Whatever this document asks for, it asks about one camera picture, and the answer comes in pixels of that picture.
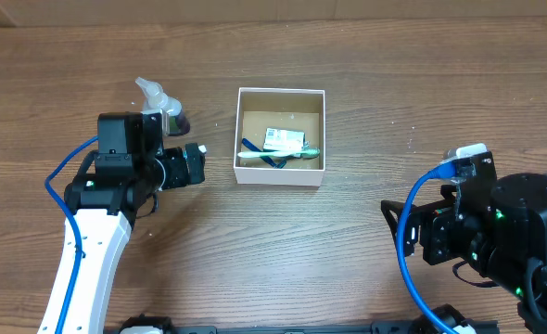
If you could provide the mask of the clear pump soap bottle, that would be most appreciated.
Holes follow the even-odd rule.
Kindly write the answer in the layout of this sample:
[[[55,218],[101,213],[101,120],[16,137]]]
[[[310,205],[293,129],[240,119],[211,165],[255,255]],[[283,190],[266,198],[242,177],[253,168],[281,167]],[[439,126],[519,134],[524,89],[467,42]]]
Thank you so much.
[[[181,136],[189,133],[191,125],[179,100],[168,96],[157,82],[138,77],[135,83],[146,98],[142,113],[160,118],[163,136]]]

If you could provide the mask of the blue disposable razor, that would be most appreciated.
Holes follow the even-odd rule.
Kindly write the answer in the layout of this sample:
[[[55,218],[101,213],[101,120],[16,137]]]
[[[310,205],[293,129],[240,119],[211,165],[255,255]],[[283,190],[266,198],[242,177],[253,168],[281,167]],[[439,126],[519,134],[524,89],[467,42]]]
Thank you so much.
[[[241,141],[242,145],[249,149],[250,151],[253,151],[253,152],[261,152],[261,150],[256,147],[254,144],[252,144],[249,140],[247,140],[246,138],[243,138],[242,141]],[[273,168],[275,169],[282,169],[286,166],[286,163],[287,163],[287,160],[286,159],[281,159],[279,162],[276,162],[275,160],[273,160],[272,158],[270,157],[261,157],[261,159],[268,163],[270,166],[272,166]]]

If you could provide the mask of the green white soap packet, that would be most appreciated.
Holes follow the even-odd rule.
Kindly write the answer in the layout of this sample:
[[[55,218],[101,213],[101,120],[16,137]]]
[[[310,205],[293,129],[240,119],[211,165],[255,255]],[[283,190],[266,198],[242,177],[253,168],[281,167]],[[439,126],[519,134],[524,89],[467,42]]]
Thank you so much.
[[[305,138],[305,134],[300,131],[267,128],[263,149],[272,151],[302,150],[305,147]]]

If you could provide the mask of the green white toothbrush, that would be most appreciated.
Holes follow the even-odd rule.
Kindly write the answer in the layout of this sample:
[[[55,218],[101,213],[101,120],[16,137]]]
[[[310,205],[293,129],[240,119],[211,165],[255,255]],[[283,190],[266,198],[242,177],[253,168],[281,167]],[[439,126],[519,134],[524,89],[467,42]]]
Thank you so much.
[[[276,151],[241,151],[237,154],[238,158],[242,159],[257,159],[257,158],[287,158],[294,157],[300,159],[314,159],[320,154],[319,148],[305,148],[302,150],[276,150]]]

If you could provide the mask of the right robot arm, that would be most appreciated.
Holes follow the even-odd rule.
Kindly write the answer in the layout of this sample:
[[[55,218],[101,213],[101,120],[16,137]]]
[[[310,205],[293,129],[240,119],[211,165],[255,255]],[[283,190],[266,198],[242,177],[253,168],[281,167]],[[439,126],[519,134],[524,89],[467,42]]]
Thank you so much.
[[[547,333],[547,174],[496,174],[482,144],[457,148],[422,175],[404,202],[380,204],[393,236],[402,279],[421,316],[404,333],[496,333],[449,305],[429,308],[406,259],[415,246],[430,265],[455,260],[480,276],[481,288],[501,287],[517,300],[533,333]]]

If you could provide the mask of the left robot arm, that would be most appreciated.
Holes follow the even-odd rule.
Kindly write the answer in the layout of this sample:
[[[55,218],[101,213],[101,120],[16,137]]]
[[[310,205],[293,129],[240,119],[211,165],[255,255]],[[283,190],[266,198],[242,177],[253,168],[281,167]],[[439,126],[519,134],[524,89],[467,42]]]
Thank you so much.
[[[66,216],[63,250],[42,333],[101,333],[114,276],[139,217],[163,190],[204,181],[206,149],[197,143],[165,148],[164,138],[186,135],[181,111],[159,109],[99,115],[97,134],[59,195],[46,190]]]

